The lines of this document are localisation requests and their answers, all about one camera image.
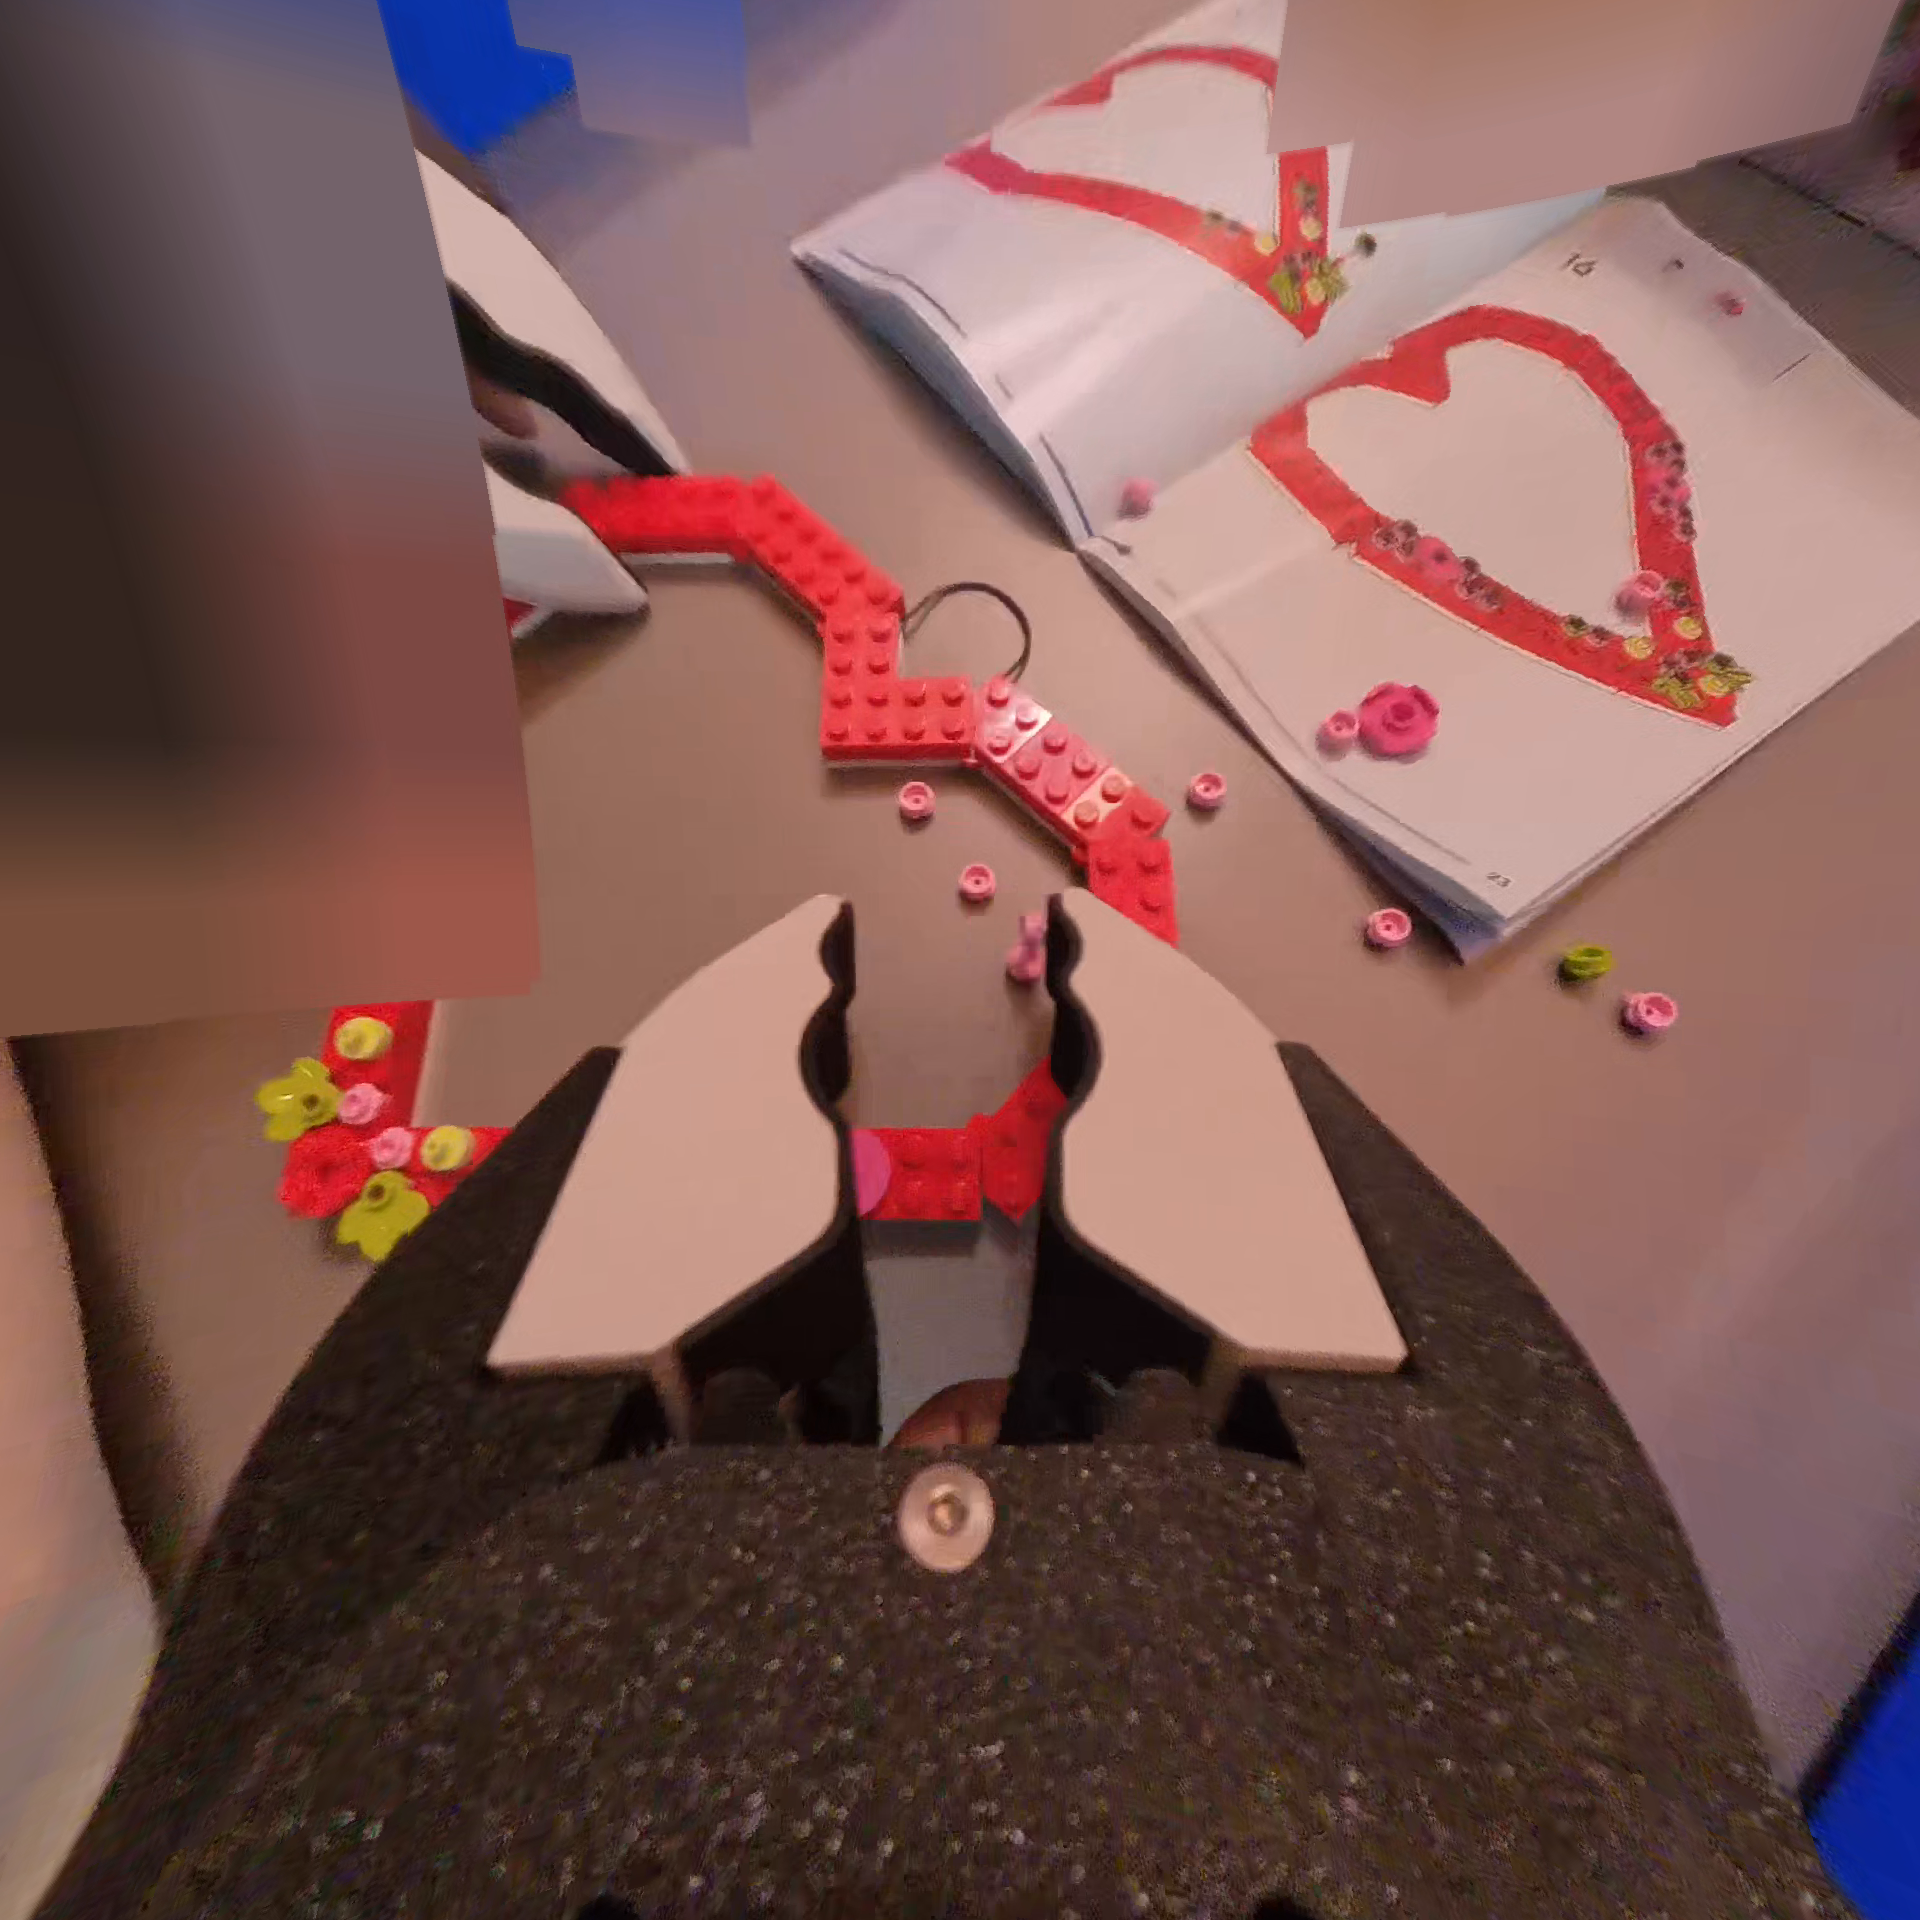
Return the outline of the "red brick heart frame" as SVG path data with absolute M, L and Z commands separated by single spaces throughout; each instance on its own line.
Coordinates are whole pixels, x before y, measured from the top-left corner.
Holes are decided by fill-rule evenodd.
M 598 543 L 626 560 L 718 560 L 757 571 L 777 588 L 822 644 L 819 750 L 829 763 L 904 771 L 954 769 L 995 790 L 1048 827 L 1071 855 L 1094 900 L 1126 921 L 1179 942 L 1168 808 L 1051 711 L 1014 674 L 985 682 L 917 676 L 901 651 L 907 602 L 901 585 L 805 507 L 774 478 L 667 476 L 565 484 L 554 497 Z M 376 1172 L 367 1142 L 392 1126 L 431 1129 L 417 1118 L 427 1043 L 439 1007 L 349 1001 L 327 1018 L 317 1058 L 337 1089 L 374 1083 L 387 1107 L 370 1127 L 337 1121 L 282 1153 L 277 1198 L 287 1217 L 331 1226 Z M 335 1022 L 383 1018 L 392 1050 L 376 1063 L 347 1063 L 329 1046 Z M 471 1166 L 424 1172 L 415 1155 L 403 1175 L 433 1210 L 466 1184 L 506 1132 L 474 1127 Z

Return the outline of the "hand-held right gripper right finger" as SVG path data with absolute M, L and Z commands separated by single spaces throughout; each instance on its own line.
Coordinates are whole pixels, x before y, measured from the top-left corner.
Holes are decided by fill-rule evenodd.
M 1046 905 L 1041 1314 L 1099 1370 L 1390 1377 L 1408 1342 L 1277 1039 L 1090 890 Z

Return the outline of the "instruction booklet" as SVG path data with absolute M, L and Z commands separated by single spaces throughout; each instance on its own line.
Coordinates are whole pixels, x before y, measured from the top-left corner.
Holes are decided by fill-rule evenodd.
M 790 249 L 1469 956 L 1915 626 L 1915 414 L 1654 200 L 1353 224 L 1349 150 L 1267 147 L 1285 14 L 1195 8 Z M 1313 748 L 1392 682 L 1426 754 Z

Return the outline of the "lime flower piece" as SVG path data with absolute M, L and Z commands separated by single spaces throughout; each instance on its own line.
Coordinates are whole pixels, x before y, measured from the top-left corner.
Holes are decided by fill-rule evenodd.
M 343 1090 L 317 1058 L 295 1058 L 293 1066 L 254 1090 L 259 1135 L 277 1145 L 290 1145 L 335 1122 Z
M 431 1214 L 431 1200 L 400 1171 L 376 1171 L 333 1223 L 337 1247 L 383 1264 Z

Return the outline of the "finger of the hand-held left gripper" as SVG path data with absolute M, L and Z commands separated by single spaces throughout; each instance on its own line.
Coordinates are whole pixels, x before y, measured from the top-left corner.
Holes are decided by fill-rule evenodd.
M 415 166 L 467 366 L 623 473 L 686 473 L 678 439 L 553 264 L 466 180 L 427 154 Z
M 557 502 L 533 495 L 501 471 L 486 471 L 496 574 L 511 639 L 550 618 L 640 618 L 646 591 Z

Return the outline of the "person's light clothing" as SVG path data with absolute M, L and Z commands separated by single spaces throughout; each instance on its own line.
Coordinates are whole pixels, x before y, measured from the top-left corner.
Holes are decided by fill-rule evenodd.
M 73 1263 L 2 1046 L 2 1915 L 35 1911 L 121 1756 L 160 1623 L 104 1468 Z

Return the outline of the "grey desk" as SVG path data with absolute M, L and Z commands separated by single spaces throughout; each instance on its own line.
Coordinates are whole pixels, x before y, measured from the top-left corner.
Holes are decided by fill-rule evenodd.
M 618 342 L 694 463 L 774 473 L 904 591 L 981 579 L 1034 619 L 1045 705 L 1171 823 L 1183 950 L 1302 1040 L 1498 1238 L 1610 1385 L 1798 1779 L 1915 1590 L 1915 639 L 1471 967 L 1360 951 L 1370 874 L 1029 495 L 805 283 L 790 234 L 1077 80 L 1179 4 L 750 4 L 752 144 L 537 120 L 485 184 Z M 1045 1009 L 1001 929 L 1064 880 L 978 779 L 904 831 L 824 769 L 817 651 L 733 571 L 664 571 L 637 626 L 520 654 L 541 976 L 447 1009 L 440 1121 L 511 1122 L 689 971 L 819 891 L 856 924 L 851 1112 L 959 1122 Z M 992 865 L 995 898 L 954 878 Z M 1616 969 L 1570 988 L 1573 945 Z M 1651 1040 L 1624 992 L 1677 1001 Z M 362 1266 L 277 1204 L 256 1086 L 322 1014 L 40 1039 L 15 1057 L 79 1294 L 103 1458 L 153 1602 Z

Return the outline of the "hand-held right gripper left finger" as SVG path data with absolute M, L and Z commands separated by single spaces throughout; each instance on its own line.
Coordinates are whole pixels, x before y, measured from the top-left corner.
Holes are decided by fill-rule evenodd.
M 824 1378 L 867 1350 L 851 1198 L 854 912 L 811 897 L 616 1050 L 486 1367 Z

